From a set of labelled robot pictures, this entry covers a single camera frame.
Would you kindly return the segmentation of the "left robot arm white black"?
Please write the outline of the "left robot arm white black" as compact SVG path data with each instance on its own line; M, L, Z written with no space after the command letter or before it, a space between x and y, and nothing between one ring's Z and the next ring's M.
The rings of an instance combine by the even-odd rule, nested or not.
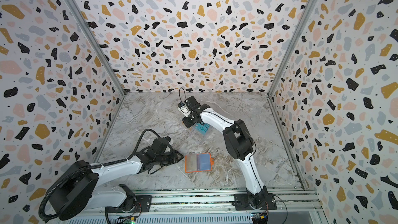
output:
M146 212L149 200L139 200L125 184L105 191L102 186L118 178L149 172L154 166L160 168L174 165L183 155L171 146L170 137L156 138L151 146L134 149L127 158L89 164L75 162L46 192L39 207L39 216L44 221L55 218L69 220L83 210L112 208L125 213Z

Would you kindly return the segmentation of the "orange card holder wallet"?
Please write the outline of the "orange card holder wallet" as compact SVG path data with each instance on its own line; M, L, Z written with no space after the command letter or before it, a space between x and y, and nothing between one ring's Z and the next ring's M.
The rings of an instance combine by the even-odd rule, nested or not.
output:
M194 153L185 156L185 172L205 172L211 171L214 159L210 153Z

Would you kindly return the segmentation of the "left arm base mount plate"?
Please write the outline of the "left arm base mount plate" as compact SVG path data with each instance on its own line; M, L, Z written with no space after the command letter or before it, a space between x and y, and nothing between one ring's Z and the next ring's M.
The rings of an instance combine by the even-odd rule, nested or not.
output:
M129 215L148 213L151 207L151 202L151 195L135 196L135 198L128 196L119 207L108 207L108 212Z

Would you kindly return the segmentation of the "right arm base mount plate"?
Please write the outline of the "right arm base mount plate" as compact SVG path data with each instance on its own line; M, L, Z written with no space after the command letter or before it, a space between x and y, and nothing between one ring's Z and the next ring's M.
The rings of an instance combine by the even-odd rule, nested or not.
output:
M235 194L232 205L237 211L266 211L276 210L276 201L272 193L268 193L266 196L262 194Z

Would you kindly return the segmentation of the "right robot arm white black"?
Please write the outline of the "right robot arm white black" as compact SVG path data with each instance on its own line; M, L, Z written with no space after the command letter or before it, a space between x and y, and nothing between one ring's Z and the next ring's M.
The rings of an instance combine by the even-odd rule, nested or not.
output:
M265 203L268 190L257 170L254 160L257 146L246 124L217 113L207 104L201 105L193 96L178 103L178 109L184 114L182 121L187 128L197 123L209 124L223 134L226 149L244 176L249 204L259 209Z

